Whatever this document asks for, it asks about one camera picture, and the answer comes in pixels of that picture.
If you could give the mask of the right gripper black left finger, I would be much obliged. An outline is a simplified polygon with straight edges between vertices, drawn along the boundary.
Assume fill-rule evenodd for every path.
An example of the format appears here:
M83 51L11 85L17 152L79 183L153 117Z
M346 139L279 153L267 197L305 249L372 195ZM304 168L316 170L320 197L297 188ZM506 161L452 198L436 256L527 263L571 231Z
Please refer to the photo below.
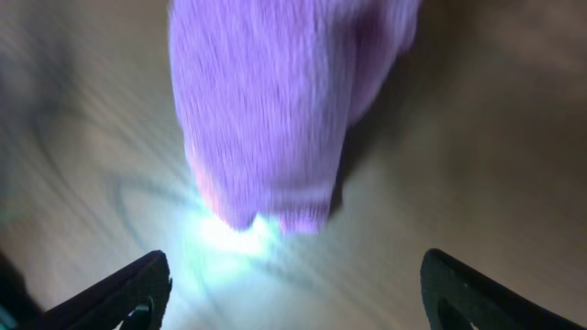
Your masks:
M159 330L171 291L166 255L153 250L29 322L27 329Z

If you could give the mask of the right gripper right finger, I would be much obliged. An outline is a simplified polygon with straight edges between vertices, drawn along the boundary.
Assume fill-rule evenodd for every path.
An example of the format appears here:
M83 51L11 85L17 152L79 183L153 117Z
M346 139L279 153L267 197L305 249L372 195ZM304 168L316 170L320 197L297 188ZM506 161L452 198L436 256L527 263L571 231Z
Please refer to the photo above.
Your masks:
M423 257L420 283L432 330L585 330L437 248Z

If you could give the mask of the purple cloth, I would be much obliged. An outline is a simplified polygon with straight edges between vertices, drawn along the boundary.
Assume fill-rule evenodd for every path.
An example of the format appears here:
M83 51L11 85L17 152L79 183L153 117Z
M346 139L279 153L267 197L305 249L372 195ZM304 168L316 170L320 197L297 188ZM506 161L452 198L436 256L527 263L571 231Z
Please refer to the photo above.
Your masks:
M169 49L186 158L230 227L326 222L345 135L411 46L416 0L174 0Z

